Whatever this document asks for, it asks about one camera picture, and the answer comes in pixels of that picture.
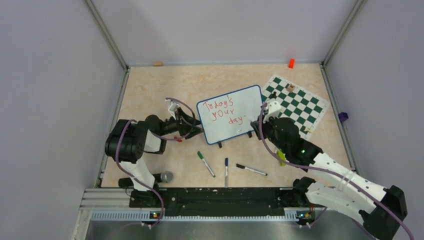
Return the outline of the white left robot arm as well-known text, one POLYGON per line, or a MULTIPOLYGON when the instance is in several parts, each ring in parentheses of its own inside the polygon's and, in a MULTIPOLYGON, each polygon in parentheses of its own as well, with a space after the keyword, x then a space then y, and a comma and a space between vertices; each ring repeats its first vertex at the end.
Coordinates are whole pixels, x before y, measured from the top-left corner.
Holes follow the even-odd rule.
POLYGON ((165 135, 179 133, 188 140, 203 132, 201 121, 186 114, 177 107, 169 119, 160 119, 151 114, 141 121, 120 119, 113 127, 105 142, 104 151, 117 166, 128 175, 118 181, 120 188, 133 188, 133 198, 141 200, 149 207, 160 202, 160 193, 155 184, 169 181, 165 173, 152 174, 143 160, 144 154, 161 155, 165 152, 165 135))

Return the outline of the blue framed whiteboard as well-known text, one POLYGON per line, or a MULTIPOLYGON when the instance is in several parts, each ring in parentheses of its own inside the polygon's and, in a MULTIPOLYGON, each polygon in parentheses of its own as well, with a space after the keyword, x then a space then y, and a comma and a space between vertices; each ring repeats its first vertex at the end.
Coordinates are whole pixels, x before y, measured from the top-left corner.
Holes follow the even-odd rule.
POLYGON ((218 144, 251 132, 253 128, 244 115, 256 120, 262 104, 257 84, 199 101, 196 109, 206 143, 218 144))

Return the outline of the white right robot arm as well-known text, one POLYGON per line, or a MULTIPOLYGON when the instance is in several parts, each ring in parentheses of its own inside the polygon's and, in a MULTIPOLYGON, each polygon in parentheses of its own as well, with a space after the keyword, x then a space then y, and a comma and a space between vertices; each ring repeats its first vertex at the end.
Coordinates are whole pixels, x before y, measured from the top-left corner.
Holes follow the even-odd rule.
POLYGON ((287 117, 271 117, 266 122, 258 119, 250 125, 259 140, 269 140, 282 151, 284 163, 330 183, 326 186, 310 177, 296 179, 293 200, 297 205, 311 203, 331 208, 362 225, 378 240, 393 239, 399 228, 414 238, 404 224, 408 211, 399 187, 381 186, 342 166, 320 147, 301 138, 299 128, 287 117))

